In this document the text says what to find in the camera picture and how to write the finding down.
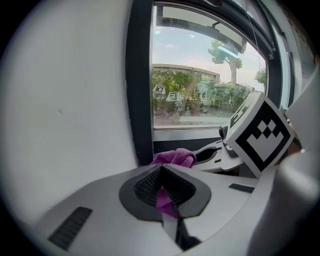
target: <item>tree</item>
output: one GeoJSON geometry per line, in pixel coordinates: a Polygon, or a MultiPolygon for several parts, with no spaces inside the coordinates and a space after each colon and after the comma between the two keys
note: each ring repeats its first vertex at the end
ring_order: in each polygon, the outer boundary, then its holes
{"type": "Polygon", "coordinates": [[[255,79],[258,83],[265,85],[266,82],[267,82],[267,79],[266,79],[266,69],[265,69],[265,68],[262,68],[261,70],[259,70],[259,71],[255,74],[254,79],[255,79]]]}
{"type": "Polygon", "coordinates": [[[228,63],[230,65],[231,70],[231,86],[236,87],[237,83],[237,69],[241,69],[242,66],[242,60],[240,58],[235,58],[228,54],[227,52],[224,52],[221,49],[218,49],[219,46],[228,48],[227,45],[223,44],[222,42],[213,39],[211,42],[212,49],[208,49],[208,52],[212,56],[212,62],[215,64],[223,64],[228,63]]]}

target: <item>purple fabric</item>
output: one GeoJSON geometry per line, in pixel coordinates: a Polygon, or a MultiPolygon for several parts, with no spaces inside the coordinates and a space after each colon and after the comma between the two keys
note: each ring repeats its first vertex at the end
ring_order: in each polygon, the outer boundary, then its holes
{"type": "MultiPolygon", "coordinates": [[[[194,153],[185,148],[178,148],[176,151],[171,150],[159,153],[151,164],[175,164],[190,168],[196,161],[197,158],[194,153]]],[[[161,187],[158,192],[155,207],[160,212],[173,218],[178,219],[179,217],[179,212],[169,198],[164,187],[161,187]]]]}
{"type": "Polygon", "coordinates": [[[196,161],[197,158],[194,153],[185,148],[177,148],[175,151],[170,150],[157,154],[151,165],[175,164],[178,166],[190,168],[196,161]]]}

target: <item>tree trunk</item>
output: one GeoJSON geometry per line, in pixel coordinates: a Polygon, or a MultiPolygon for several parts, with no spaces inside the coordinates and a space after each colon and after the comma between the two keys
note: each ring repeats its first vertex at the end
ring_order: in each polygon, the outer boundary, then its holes
{"type": "Polygon", "coordinates": [[[231,70],[231,86],[235,88],[237,86],[237,62],[236,58],[229,58],[230,70],[231,70]]]}

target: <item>purple towel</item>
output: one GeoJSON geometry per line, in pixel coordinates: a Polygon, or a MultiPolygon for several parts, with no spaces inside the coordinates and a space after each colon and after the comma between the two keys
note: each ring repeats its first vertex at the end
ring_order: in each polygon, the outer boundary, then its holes
{"type": "MultiPolygon", "coordinates": [[[[171,150],[159,153],[151,164],[175,164],[190,168],[195,162],[197,162],[197,158],[194,153],[184,148],[178,148],[176,151],[171,150]]],[[[161,187],[158,192],[155,207],[164,214],[176,219],[179,217],[178,210],[172,203],[164,187],[161,187]]]]}

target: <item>window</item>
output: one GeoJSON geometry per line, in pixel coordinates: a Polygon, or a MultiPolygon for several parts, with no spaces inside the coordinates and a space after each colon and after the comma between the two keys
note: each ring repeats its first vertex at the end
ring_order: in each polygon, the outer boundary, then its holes
{"type": "Polygon", "coordinates": [[[266,91],[256,46],[207,14],[157,5],[152,35],[153,126],[219,126],[246,97],[266,91]]]}

